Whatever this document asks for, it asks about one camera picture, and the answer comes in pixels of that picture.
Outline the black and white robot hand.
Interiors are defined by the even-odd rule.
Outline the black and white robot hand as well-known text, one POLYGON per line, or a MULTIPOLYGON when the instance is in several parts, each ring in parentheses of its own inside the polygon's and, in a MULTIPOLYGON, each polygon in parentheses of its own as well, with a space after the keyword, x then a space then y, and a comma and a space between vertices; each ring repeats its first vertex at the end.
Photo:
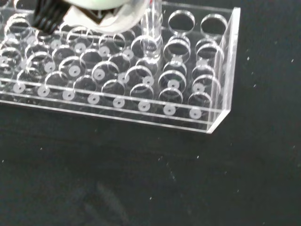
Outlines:
POLYGON ((136 26, 149 5, 149 0, 38 0, 31 25, 52 34, 65 22, 114 35, 136 26))

